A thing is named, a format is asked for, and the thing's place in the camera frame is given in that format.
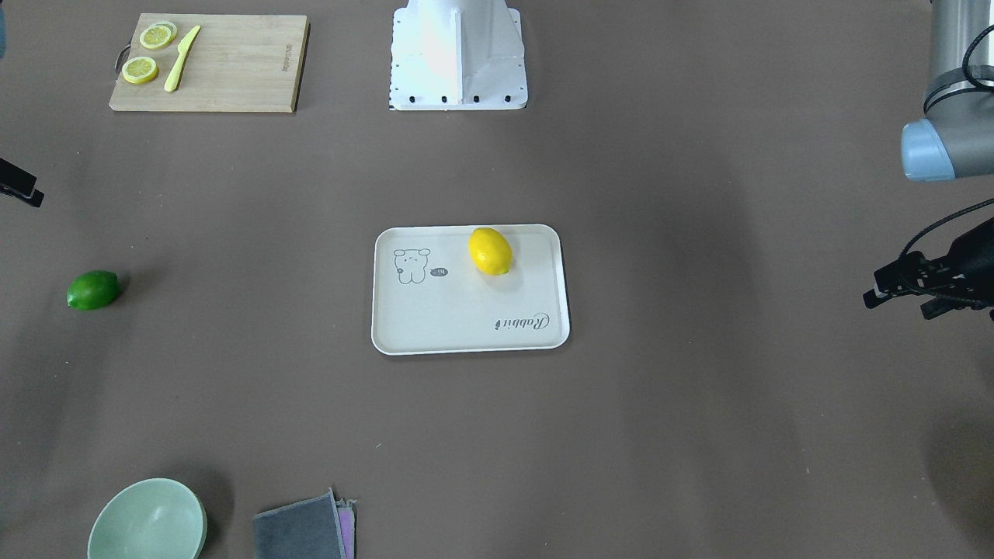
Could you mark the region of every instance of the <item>yellow lemon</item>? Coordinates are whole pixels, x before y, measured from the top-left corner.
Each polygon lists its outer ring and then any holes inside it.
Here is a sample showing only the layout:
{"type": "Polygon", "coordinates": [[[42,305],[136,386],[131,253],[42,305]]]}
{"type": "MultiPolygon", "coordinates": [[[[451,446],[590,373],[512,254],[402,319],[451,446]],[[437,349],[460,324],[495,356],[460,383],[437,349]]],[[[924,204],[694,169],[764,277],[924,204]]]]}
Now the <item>yellow lemon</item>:
{"type": "Polygon", "coordinates": [[[124,63],[121,77],[130,84],[145,84],[159,75],[159,65],[148,57],[135,57],[124,63]]]}
{"type": "Polygon", "coordinates": [[[142,47],[154,51],[161,49],[176,39],[176,25],[169,21],[153,23],[138,36],[142,47]]]}
{"type": "Polygon", "coordinates": [[[507,274],[511,270],[512,257],[507,239],[489,227],[481,227],[469,236],[469,258],[485,274],[507,274]]]}

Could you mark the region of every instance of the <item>wooden cutting board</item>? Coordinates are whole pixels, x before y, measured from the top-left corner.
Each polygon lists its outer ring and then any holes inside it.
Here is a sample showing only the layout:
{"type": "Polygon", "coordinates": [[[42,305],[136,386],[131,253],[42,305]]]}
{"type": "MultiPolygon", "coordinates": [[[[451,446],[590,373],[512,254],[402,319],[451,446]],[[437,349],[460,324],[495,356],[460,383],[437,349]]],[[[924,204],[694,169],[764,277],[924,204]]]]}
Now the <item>wooden cutting board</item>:
{"type": "Polygon", "coordinates": [[[110,96],[114,110],[198,112],[293,112],[307,48],[307,16],[141,14],[128,58],[151,57],[159,76],[136,86],[120,75],[110,96]],[[178,28],[168,46],[150,51],[139,34],[149,25],[171,21],[178,28]],[[163,86],[179,53],[180,40],[201,26],[183,67],[179,88],[163,86]]]}

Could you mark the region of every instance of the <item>lemon slice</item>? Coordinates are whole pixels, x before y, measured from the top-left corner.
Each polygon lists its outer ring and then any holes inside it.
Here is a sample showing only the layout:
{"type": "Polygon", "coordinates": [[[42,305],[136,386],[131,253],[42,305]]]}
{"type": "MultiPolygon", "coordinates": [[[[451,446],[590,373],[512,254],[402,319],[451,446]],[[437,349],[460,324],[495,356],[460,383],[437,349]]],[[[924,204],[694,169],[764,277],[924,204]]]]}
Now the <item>lemon slice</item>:
{"type": "Polygon", "coordinates": [[[163,21],[153,23],[145,28],[138,36],[138,42],[142,47],[149,50],[156,50],[165,47],[176,38],[176,25],[172,22],[163,21]]]}
{"type": "Polygon", "coordinates": [[[130,84],[145,84],[159,75],[159,65],[149,57],[135,57],[124,63],[121,77],[130,84]]]}

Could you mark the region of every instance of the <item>cartoon dog drawing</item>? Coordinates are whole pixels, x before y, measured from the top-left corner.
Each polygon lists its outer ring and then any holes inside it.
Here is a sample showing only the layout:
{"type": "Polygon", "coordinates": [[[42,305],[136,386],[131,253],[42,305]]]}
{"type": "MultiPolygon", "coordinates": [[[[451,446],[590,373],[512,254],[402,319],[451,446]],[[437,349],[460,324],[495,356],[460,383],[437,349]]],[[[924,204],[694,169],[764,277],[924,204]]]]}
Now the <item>cartoon dog drawing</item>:
{"type": "Polygon", "coordinates": [[[431,249],[405,249],[394,251],[394,268],[398,279],[404,285],[424,281],[424,271],[428,267],[431,249]]]}

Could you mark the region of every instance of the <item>lime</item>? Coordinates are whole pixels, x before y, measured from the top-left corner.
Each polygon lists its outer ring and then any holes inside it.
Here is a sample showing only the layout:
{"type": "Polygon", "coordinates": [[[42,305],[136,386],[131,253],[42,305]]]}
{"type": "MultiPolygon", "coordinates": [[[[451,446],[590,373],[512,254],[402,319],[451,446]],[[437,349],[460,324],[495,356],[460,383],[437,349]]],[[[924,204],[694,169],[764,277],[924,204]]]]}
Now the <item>lime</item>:
{"type": "Polygon", "coordinates": [[[511,270],[512,257],[507,239],[489,227],[481,227],[469,236],[469,258],[485,274],[507,274],[511,270]]]}
{"type": "Polygon", "coordinates": [[[138,36],[138,42],[142,47],[149,50],[156,50],[165,47],[176,38],[176,25],[168,21],[153,23],[145,28],[138,36]]]}
{"type": "Polygon", "coordinates": [[[120,293],[117,274],[94,270],[73,281],[66,291],[66,303],[79,310],[93,310],[110,304],[120,293]]]}
{"type": "Polygon", "coordinates": [[[130,84],[145,84],[159,75],[159,65],[148,57],[135,57],[124,63],[121,77],[130,84]]]}

